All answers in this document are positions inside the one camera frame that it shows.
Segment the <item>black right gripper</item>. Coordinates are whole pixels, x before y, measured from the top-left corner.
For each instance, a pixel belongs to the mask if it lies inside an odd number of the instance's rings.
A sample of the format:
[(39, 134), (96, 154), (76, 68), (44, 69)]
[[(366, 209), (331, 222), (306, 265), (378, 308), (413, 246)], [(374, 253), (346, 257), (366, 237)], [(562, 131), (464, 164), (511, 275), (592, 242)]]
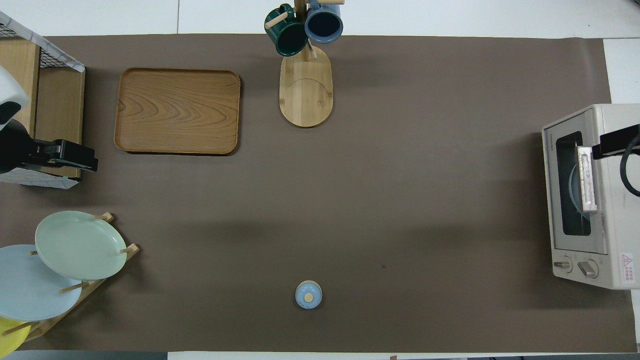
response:
[(599, 136), (599, 144), (592, 146), (592, 159), (622, 155), (631, 141), (638, 136), (640, 125), (635, 124)]

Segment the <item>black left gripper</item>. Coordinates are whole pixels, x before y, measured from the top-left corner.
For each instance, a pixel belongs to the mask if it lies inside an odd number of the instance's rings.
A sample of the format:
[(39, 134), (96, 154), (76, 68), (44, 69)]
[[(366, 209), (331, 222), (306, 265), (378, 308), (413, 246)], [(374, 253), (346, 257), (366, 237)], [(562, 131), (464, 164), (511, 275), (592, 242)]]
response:
[(99, 160), (95, 150), (66, 139), (53, 141), (35, 139), (35, 148), (30, 152), (30, 164), (62, 164), (83, 171), (96, 173)]

